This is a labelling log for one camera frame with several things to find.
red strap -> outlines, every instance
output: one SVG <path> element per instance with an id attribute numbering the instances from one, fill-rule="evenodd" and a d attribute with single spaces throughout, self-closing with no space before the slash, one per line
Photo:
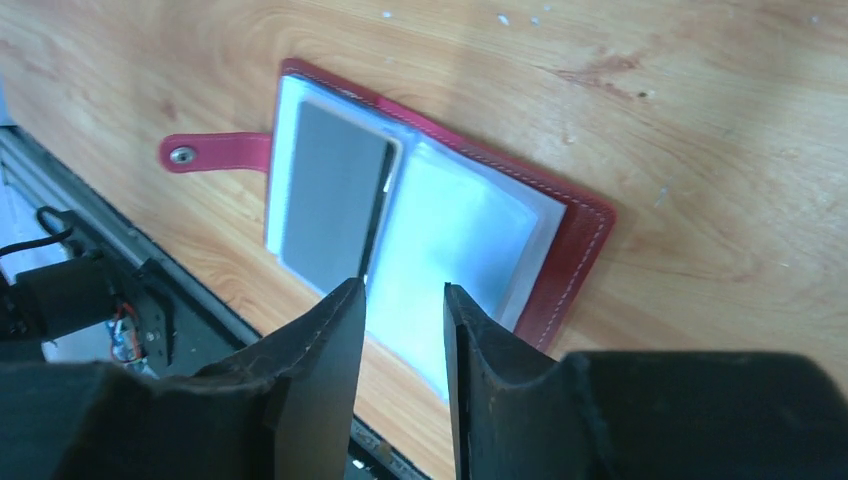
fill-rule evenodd
<path id="1" fill-rule="evenodd" d="M 240 169 L 268 173 L 271 135 L 252 132 L 170 135 L 159 145 L 159 163 L 172 173 Z"/>

metal snap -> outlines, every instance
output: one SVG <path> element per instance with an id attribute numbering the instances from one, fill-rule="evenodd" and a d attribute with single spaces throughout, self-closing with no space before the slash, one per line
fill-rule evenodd
<path id="1" fill-rule="evenodd" d="M 171 161 L 177 165 L 191 163 L 197 158 L 197 152 L 191 147 L 177 147 L 171 150 Z"/>

metal frame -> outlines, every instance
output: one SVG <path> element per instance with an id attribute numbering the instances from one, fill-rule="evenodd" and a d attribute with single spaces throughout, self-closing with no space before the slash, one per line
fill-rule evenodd
<path id="1" fill-rule="evenodd" d="M 236 312 L 20 128 L 0 128 L 0 174 L 4 184 L 15 187 L 34 205 L 76 211 L 136 267 L 149 259 L 156 260 L 245 345 L 260 338 Z M 358 417 L 351 425 L 349 452 L 376 478 L 427 478 Z"/>

wood grain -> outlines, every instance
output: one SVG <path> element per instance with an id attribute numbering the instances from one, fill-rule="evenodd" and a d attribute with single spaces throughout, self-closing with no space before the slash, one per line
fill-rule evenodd
<path id="1" fill-rule="evenodd" d="M 14 118 L 263 332 L 316 300 L 262 248 L 264 179 L 168 175 L 156 145 L 270 130 L 299 56 L 617 204 L 552 355 L 789 350 L 848 386 L 848 7 L 513 3 L 7 0 L 0 71 Z M 447 408 L 371 340 L 356 409 L 452 477 Z"/>

wooden table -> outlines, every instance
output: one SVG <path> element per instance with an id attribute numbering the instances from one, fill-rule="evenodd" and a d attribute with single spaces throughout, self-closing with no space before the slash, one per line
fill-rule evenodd
<path id="1" fill-rule="evenodd" d="M 262 332 L 316 301 L 262 246 L 265 179 L 169 175 L 156 146 L 270 130 L 299 56 L 616 203 L 552 355 L 789 350 L 848 386 L 844 2 L 546 1 L 6 0 L 0 71 L 22 126 Z M 371 340 L 356 411 L 452 477 L 447 407 Z"/>

